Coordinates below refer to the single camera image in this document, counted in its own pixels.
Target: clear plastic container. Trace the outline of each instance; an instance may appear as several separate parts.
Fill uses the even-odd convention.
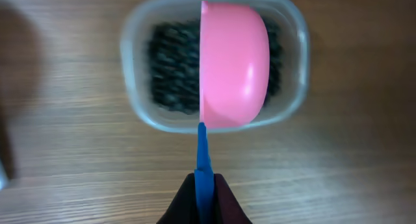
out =
[[[151,100],[147,46],[153,26],[161,22],[200,18],[202,0],[149,0],[128,17],[122,33],[121,53],[127,93],[136,114],[152,127],[177,133],[197,133],[199,114],[169,112]],[[231,132],[268,125],[289,117],[305,99],[309,79],[309,35],[306,22],[289,0],[206,0],[250,5],[281,27],[283,47],[281,92],[272,97],[259,115],[239,128],[215,129]]]

